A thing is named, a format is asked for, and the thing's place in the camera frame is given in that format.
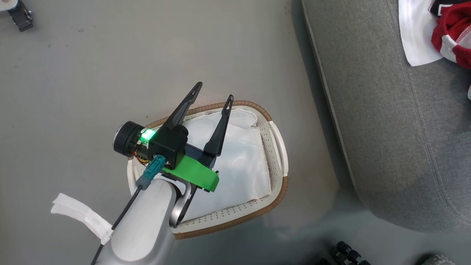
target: tape strip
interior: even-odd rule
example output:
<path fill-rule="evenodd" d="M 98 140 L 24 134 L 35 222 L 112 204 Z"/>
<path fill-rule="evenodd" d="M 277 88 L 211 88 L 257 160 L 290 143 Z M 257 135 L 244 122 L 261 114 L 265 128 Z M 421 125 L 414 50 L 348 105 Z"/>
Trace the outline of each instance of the tape strip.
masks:
<path fill-rule="evenodd" d="M 52 202 L 54 203 L 51 213 L 69 216 L 75 220 L 84 223 L 104 245 L 111 237 L 111 224 L 92 211 L 90 207 L 71 198 L 63 193 Z"/>

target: teal connector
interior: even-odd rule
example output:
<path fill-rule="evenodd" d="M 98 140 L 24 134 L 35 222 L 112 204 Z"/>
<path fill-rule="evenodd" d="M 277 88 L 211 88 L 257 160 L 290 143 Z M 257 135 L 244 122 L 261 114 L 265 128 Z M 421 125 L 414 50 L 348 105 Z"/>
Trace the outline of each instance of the teal connector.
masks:
<path fill-rule="evenodd" d="M 139 177 L 138 181 L 136 181 L 136 186 L 142 186 L 142 190 L 146 190 L 150 182 L 154 179 L 154 177 L 159 174 L 162 168 L 165 166 L 165 157 L 161 155 L 157 155 L 150 163 L 147 165 L 146 169 L 142 173 L 142 176 Z"/>

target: green light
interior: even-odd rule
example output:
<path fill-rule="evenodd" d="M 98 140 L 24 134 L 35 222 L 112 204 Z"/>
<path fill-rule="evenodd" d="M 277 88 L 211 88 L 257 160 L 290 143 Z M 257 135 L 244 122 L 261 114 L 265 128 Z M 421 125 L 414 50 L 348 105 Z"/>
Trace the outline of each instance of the green light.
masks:
<path fill-rule="evenodd" d="M 147 129 L 145 132 L 142 133 L 141 138 L 149 141 L 154 134 L 155 134 L 155 131 L 151 129 Z"/>

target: gray floor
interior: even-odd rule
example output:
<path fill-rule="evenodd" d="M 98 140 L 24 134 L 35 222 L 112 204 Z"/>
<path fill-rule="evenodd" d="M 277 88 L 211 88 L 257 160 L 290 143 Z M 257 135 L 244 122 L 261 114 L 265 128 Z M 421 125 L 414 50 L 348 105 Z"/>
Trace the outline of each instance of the gray floor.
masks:
<path fill-rule="evenodd" d="M 199 106 L 232 93 L 272 115 L 289 188 L 261 218 L 178 241 L 170 264 L 308 264 L 339 240 L 377 265 L 429 252 L 469 262 L 466 236 L 402 229 L 355 198 L 299 1 L 25 1 L 33 29 L 0 16 L 0 264 L 88 264 L 99 241 L 51 215 L 52 200 L 115 220 L 129 191 L 114 132 L 167 116 L 197 81 Z"/>

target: gray sofa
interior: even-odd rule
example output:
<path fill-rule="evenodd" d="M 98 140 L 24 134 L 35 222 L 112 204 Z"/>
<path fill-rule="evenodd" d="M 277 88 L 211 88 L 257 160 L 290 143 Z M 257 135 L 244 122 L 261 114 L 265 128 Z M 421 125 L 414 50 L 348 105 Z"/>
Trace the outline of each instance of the gray sofa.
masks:
<path fill-rule="evenodd" d="M 420 232 L 471 228 L 469 70 L 410 67 L 398 0 L 305 0 L 350 176 L 377 217 Z"/>

